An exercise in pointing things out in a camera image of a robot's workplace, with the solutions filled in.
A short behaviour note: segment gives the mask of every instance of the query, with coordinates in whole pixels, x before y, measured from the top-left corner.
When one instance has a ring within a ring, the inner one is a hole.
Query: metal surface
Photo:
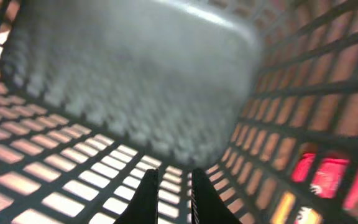
[[[24,1],[15,27],[16,85],[188,166],[223,153],[262,53],[253,25],[188,1]]]

